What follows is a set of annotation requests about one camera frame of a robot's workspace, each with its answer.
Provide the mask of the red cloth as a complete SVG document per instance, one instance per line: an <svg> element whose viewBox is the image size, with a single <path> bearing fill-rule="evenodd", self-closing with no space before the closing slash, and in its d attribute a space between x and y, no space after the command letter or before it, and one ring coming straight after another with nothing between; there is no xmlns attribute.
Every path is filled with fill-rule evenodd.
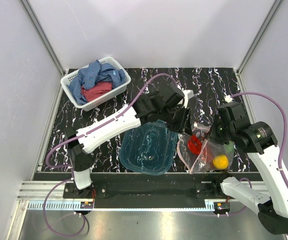
<svg viewBox="0 0 288 240"><path fill-rule="evenodd" d="M107 81L98 82L93 88L86 90L84 87L81 89L82 96L86 102L91 102L112 90L112 83Z"/></svg>

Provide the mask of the red fake lobster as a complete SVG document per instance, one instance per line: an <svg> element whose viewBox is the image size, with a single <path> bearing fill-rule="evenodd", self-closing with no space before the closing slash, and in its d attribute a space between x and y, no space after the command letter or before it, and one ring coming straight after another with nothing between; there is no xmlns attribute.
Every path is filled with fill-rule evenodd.
<svg viewBox="0 0 288 240"><path fill-rule="evenodd" d="M187 142L187 147L190 150L190 152L194 155L199 155L203 148L205 138L203 136L197 137L195 135L192 135L189 137L189 140Z"/></svg>

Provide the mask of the yellow fake fruit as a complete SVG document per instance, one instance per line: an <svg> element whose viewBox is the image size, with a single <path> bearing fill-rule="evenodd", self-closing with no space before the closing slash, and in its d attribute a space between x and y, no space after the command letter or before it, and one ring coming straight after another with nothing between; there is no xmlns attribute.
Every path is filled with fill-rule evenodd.
<svg viewBox="0 0 288 240"><path fill-rule="evenodd" d="M229 160L225 155L216 156L212 163L213 166L218 170L224 170L229 166Z"/></svg>

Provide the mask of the green fake vegetable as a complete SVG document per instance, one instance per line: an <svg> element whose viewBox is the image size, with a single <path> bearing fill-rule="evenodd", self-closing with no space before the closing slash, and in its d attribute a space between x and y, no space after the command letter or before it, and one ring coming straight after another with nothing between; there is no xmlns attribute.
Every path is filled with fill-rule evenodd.
<svg viewBox="0 0 288 240"><path fill-rule="evenodd" d="M234 153L234 142L230 141L229 144L225 144L224 149L227 155L230 153Z"/></svg>

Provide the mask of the clear zip top bag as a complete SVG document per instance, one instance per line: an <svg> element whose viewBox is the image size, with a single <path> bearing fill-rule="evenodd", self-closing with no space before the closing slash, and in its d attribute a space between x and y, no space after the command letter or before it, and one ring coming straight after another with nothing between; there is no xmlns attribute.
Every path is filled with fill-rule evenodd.
<svg viewBox="0 0 288 240"><path fill-rule="evenodd" d="M204 133L209 131L210 127L204 126L199 123L194 123L193 129L192 129L192 135L195 135L197 137L204 137ZM234 153L226 154L225 156L229 160L229 166L226 169L216 169L213 166L212 160L207 158L207 149L206 147L209 145L220 145L216 143L212 143L208 140L204 140L202 151L199 155L192 154L190 150L187 147L187 142L189 140L190 136L183 135L178 143L177 143L177 154L181 161L185 164L185 166L188 168L188 172L190 174L196 174L196 173L203 173L203 172L211 172L211 171L226 171L228 170L233 162Z"/></svg>

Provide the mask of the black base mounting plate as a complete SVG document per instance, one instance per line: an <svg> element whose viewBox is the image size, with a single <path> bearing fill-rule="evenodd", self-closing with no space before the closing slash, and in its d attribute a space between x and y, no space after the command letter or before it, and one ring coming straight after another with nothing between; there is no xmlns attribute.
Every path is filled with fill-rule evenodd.
<svg viewBox="0 0 288 240"><path fill-rule="evenodd" d="M77 189L75 183L64 186L65 199L108 199L116 196L185 196L201 198L215 193L208 182L106 182L96 181L85 189Z"/></svg>

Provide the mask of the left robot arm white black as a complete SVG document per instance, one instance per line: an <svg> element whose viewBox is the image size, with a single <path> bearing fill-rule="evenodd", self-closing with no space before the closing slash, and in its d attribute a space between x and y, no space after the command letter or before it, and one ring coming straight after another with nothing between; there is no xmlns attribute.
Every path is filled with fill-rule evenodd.
<svg viewBox="0 0 288 240"><path fill-rule="evenodd" d="M189 100L192 90L180 90L174 85L146 94L138 94L130 104L88 127L65 130L66 145L72 162L74 192L81 198L91 194L90 168L94 161L89 154L104 142L158 120L175 133L191 135Z"/></svg>

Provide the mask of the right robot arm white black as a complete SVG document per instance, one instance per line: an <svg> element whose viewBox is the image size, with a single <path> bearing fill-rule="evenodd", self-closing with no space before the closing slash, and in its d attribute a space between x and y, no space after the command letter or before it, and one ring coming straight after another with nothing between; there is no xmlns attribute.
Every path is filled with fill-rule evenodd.
<svg viewBox="0 0 288 240"><path fill-rule="evenodd" d="M280 149L270 126L262 121L251 123L239 102L220 105L207 140L217 144L233 142L251 158L269 194L242 184L229 173L221 173L210 184L216 198L230 196L258 217L273 235L288 234L288 172L278 161Z"/></svg>

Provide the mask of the aluminium frame rail front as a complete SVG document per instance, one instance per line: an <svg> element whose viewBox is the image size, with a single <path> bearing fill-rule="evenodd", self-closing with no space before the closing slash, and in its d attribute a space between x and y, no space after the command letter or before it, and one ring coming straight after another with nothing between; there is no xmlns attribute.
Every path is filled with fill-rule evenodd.
<svg viewBox="0 0 288 240"><path fill-rule="evenodd" d="M59 181L24 181L18 193L18 200L44 200L50 190ZM56 187L49 195L48 200L61 200L65 190L65 183Z"/></svg>

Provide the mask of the white plastic basket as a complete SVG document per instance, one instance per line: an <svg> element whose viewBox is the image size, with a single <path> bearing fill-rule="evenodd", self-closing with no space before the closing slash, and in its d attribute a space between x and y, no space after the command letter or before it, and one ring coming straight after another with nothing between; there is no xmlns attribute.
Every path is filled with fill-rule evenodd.
<svg viewBox="0 0 288 240"><path fill-rule="evenodd" d="M113 57L91 62L60 81L71 103L84 111L123 93L130 82L126 70Z"/></svg>

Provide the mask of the blue patterned cloth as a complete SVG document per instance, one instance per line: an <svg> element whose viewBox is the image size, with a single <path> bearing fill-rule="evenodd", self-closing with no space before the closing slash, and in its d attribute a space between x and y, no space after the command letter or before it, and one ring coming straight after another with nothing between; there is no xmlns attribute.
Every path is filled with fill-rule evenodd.
<svg viewBox="0 0 288 240"><path fill-rule="evenodd" d="M67 88L78 104L85 105L88 102L81 94L82 87L89 90L98 82L111 82L112 90L114 90L126 82L126 74L122 69L117 69L110 63L100 63L96 60L87 67L79 69Z"/></svg>

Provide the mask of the blue plastic container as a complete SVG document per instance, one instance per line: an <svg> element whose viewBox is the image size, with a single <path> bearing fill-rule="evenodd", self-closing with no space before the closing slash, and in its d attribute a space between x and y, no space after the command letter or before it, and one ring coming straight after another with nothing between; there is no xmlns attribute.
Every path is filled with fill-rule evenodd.
<svg viewBox="0 0 288 240"><path fill-rule="evenodd" d="M120 163L133 172L162 175L172 165L177 142L178 133L170 131L165 122L149 122L125 132Z"/></svg>

